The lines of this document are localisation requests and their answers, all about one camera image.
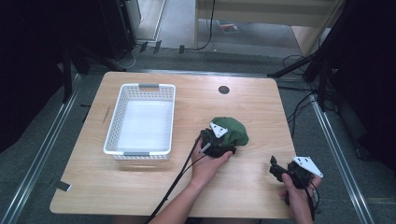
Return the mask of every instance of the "white plastic basket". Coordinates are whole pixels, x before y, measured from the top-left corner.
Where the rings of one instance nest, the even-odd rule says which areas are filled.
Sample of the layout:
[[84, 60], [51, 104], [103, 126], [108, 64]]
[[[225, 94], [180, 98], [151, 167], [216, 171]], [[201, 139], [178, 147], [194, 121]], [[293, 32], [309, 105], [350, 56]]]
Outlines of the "white plastic basket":
[[104, 152], [120, 161], [169, 160], [175, 93], [170, 84], [122, 85]]

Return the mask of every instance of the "person's left hand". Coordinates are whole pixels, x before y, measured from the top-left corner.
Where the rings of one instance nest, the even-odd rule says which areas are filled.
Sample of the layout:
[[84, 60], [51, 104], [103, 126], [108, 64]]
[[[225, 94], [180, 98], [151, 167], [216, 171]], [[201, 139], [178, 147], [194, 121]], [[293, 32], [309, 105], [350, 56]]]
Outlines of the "person's left hand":
[[198, 160], [198, 162], [192, 166], [192, 177], [190, 183], [198, 188], [204, 188], [213, 179], [220, 166], [227, 162], [233, 155], [231, 151], [228, 151], [220, 158], [216, 159], [205, 156], [205, 154], [199, 153], [201, 150], [201, 144], [202, 139], [199, 140], [197, 147], [191, 155], [191, 161], [195, 162]]

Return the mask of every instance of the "hand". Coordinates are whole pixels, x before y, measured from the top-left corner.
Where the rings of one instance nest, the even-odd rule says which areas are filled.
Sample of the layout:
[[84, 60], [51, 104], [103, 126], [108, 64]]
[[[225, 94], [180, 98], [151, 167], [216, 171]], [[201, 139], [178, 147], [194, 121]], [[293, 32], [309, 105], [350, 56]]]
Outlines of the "hand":
[[[289, 201], [290, 201], [290, 210], [289, 215], [291, 219], [294, 220], [294, 223], [313, 223], [311, 217], [311, 210], [309, 209], [308, 200], [306, 196], [306, 192], [304, 189], [295, 188], [291, 178], [287, 174], [282, 175], [283, 183], [285, 184], [285, 189], [280, 192], [279, 196], [281, 198], [285, 198], [289, 193]], [[309, 184], [308, 191], [311, 194], [311, 198], [313, 197], [313, 189], [314, 186], [317, 188], [320, 185], [321, 178], [317, 175], [314, 175], [314, 178]]]
[[213, 179], [220, 166], [227, 162], [233, 155], [231, 151], [228, 151], [220, 158], [213, 159], [209, 156], [205, 156], [205, 154], [199, 153], [201, 150], [201, 144], [202, 139], [199, 140], [197, 147], [191, 155], [191, 161], [198, 162], [192, 166], [192, 176], [190, 181], [190, 184], [200, 189], [204, 188]]

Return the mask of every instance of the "green cloth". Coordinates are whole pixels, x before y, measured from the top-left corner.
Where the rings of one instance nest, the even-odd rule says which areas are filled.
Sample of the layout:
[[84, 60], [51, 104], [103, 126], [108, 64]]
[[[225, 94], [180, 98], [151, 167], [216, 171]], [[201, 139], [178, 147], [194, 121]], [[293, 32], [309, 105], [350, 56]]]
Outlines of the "green cloth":
[[248, 143], [248, 134], [245, 126], [236, 119], [218, 117], [213, 118], [212, 122], [222, 128], [228, 129], [228, 132], [222, 136], [222, 145], [228, 146], [245, 146]]

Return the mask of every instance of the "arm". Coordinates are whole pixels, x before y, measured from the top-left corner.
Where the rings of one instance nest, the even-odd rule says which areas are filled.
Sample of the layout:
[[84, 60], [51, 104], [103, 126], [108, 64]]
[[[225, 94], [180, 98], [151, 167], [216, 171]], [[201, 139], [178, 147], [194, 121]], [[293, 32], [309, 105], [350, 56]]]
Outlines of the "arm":
[[[201, 141], [192, 153], [191, 161], [197, 161], [203, 155], [199, 154]], [[216, 171], [233, 155], [232, 152], [225, 153], [218, 159], [204, 157], [192, 166], [192, 176], [189, 184], [176, 198], [151, 220], [150, 224], [158, 223], [184, 223], [195, 204], [198, 196], [204, 191], [216, 174]]]
[[[281, 198], [285, 198], [287, 193], [289, 193], [289, 201], [290, 201], [290, 217], [293, 219], [295, 224], [309, 224], [314, 223], [311, 217], [311, 211], [308, 206], [307, 196], [303, 189], [297, 189], [294, 187], [294, 184], [289, 175], [282, 175], [283, 182], [285, 184], [285, 189], [279, 194]], [[312, 179], [312, 184], [315, 187], [318, 187], [321, 178], [318, 176], [314, 176]]]

